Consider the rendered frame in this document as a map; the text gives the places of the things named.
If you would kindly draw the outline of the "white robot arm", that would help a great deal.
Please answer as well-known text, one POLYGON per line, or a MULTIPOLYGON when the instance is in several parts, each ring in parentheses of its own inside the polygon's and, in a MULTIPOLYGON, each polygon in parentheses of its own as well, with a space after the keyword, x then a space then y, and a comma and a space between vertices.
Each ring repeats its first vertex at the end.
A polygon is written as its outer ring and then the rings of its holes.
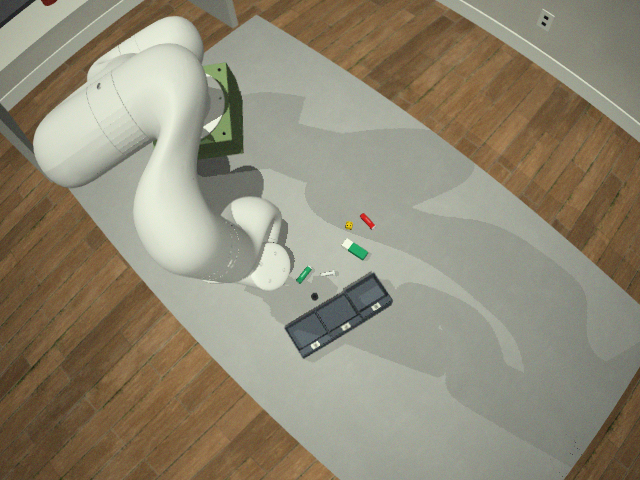
POLYGON ((133 206, 149 255, 180 276, 275 290, 291 268, 278 244, 280 210, 266 199, 242 197, 220 216, 199 187, 200 140, 225 108, 203 57, 189 20, 170 16, 147 26, 100 57, 87 82, 42 120, 35 158, 54 183, 77 188, 158 139, 133 206))

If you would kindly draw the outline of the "green and white eraser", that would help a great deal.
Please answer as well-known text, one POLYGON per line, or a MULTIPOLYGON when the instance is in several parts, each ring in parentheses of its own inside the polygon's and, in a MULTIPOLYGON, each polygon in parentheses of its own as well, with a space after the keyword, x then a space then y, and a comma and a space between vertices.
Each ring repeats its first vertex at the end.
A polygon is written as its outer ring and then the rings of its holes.
POLYGON ((353 255, 355 255, 356 257, 358 257, 359 259, 361 259, 362 261, 368 254, 368 251, 364 250, 363 248, 361 248, 360 246, 358 246, 348 238, 346 238, 346 240, 343 242, 342 247, 347 251, 349 251, 350 253, 352 253, 353 255))

